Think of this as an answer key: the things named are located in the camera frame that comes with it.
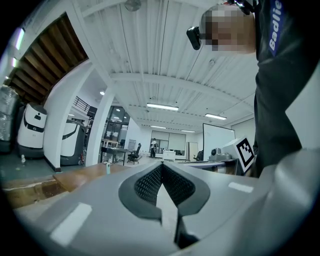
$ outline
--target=white column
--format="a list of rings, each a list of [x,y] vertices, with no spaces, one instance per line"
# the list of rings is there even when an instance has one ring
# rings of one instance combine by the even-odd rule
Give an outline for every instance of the white column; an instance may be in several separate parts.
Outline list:
[[[115,93],[113,89],[108,87],[104,92],[104,96],[102,97],[94,116],[88,148],[86,151],[85,166],[92,166],[98,163],[102,133],[104,131],[104,126],[114,97]]]
[[[90,60],[75,67],[52,89],[45,104],[47,111],[43,135],[43,151],[57,172],[60,171],[62,136],[71,106],[79,90],[94,70]]]

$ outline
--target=headset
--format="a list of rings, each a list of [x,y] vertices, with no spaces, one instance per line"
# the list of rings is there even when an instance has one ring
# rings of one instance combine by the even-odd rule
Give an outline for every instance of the headset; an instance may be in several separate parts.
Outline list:
[[[240,10],[245,14],[249,15],[250,13],[255,12],[255,7],[257,6],[257,1],[253,0],[253,6],[248,3],[247,0],[227,0],[229,5],[236,5],[240,8]],[[186,31],[186,35],[188,36],[193,49],[196,51],[200,49],[201,47],[201,39],[203,35],[200,35],[199,27],[198,26],[192,26]]]

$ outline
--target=wooden ceiling panel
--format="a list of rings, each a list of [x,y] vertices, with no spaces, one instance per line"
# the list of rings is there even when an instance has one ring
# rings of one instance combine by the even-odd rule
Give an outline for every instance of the wooden ceiling panel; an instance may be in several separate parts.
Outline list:
[[[37,99],[38,101],[41,101],[43,96],[40,93],[38,93],[37,91],[33,90],[32,87],[28,86],[20,79],[15,77],[12,79],[12,83],[14,83],[16,86],[18,86],[20,89],[25,91],[27,94],[29,94],[33,98]]]
[[[35,89],[38,93],[42,94],[43,96],[47,94],[47,90],[43,89],[40,85],[38,85],[32,78],[29,78],[28,75],[26,75],[21,70],[18,70],[15,73],[22,81],[26,82],[27,85]]]
[[[76,58],[78,61],[81,61],[85,59],[86,53],[81,51],[81,47],[79,47],[79,40],[75,38],[75,35],[73,33],[70,33],[70,30],[72,30],[72,26],[68,19],[62,18],[60,22],[57,24],[60,28],[61,33],[63,34],[63,37],[67,41],[68,45],[71,46],[71,50],[74,50],[74,54],[76,55]]]
[[[51,55],[55,57],[56,61],[60,64],[64,71],[68,72],[70,67],[54,46],[51,38],[47,34],[43,34],[40,36],[40,41],[43,43],[44,47],[51,53]]]
[[[10,74],[9,86],[24,102],[44,104],[57,82],[88,56],[66,14],[30,45]]]
[[[78,60],[68,46],[57,24],[54,24],[49,28],[49,35],[53,40],[55,40],[57,46],[61,48],[60,52],[65,53],[65,55],[67,56],[67,58],[64,59],[69,60],[69,63],[71,62],[70,66],[75,66],[78,63]]]
[[[29,52],[25,55],[25,58],[29,61],[29,63],[40,72],[40,74],[46,78],[52,84],[56,81],[56,79],[50,74],[48,70],[37,60],[37,58],[33,55],[32,52]]]
[[[32,45],[32,50],[35,52],[36,55],[44,62],[46,65],[54,72],[54,74],[61,78],[63,73],[60,71],[59,68],[51,61],[48,55],[44,52],[44,50],[40,47],[39,44],[36,42]]]
[[[25,63],[24,61],[20,61],[19,67],[24,72],[29,74],[35,81],[37,81],[47,91],[50,90],[51,88],[50,83],[48,83],[45,79],[43,79],[43,77],[35,69],[33,69],[29,64]]]

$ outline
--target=plastic bottle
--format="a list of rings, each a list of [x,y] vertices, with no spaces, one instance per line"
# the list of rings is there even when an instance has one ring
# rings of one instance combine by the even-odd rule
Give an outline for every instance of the plastic bottle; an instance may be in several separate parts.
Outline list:
[[[21,163],[22,163],[22,165],[25,165],[25,162],[26,162],[25,155],[22,154],[22,155],[21,155]]]
[[[110,163],[106,162],[105,166],[106,166],[106,174],[108,175],[110,174]]]

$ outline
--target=person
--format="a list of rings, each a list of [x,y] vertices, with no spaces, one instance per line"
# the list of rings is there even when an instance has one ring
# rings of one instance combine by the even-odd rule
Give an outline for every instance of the person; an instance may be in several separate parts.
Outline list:
[[[150,153],[150,157],[151,158],[155,158],[156,157],[156,148],[157,148],[157,141],[156,138],[153,138],[152,142],[151,142],[151,153]]]
[[[287,0],[260,0],[254,6],[255,16],[223,4],[201,17],[204,47],[228,55],[256,53],[254,177],[301,149],[285,111],[307,84],[320,56],[317,35],[308,29],[317,24],[317,8],[305,8]]]

